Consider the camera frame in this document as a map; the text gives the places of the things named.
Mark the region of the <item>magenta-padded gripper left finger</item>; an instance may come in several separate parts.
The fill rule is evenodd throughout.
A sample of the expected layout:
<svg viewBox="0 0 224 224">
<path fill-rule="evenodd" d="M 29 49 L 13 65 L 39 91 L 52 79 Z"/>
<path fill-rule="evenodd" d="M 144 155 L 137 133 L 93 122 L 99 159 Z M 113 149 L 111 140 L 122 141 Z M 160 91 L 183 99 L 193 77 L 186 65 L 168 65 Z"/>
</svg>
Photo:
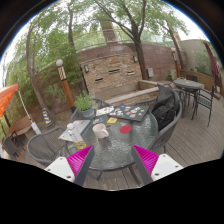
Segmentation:
<svg viewBox="0 0 224 224">
<path fill-rule="evenodd" d="M 69 157 L 58 157 L 46 171 L 82 186 L 94 155 L 94 146 L 90 145 Z"/>
</svg>

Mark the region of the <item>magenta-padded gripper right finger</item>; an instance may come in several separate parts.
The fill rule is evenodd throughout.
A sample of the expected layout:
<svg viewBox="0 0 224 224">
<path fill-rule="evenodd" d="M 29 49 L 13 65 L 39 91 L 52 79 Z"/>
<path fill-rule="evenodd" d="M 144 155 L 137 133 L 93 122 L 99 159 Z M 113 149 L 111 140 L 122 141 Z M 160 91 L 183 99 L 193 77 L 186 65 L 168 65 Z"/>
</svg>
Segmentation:
<svg viewBox="0 0 224 224">
<path fill-rule="evenodd" d="M 140 172 L 144 185 L 183 169 L 183 166 L 169 155 L 157 155 L 154 152 L 137 145 L 132 146 L 131 154 Z"/>
</svg>

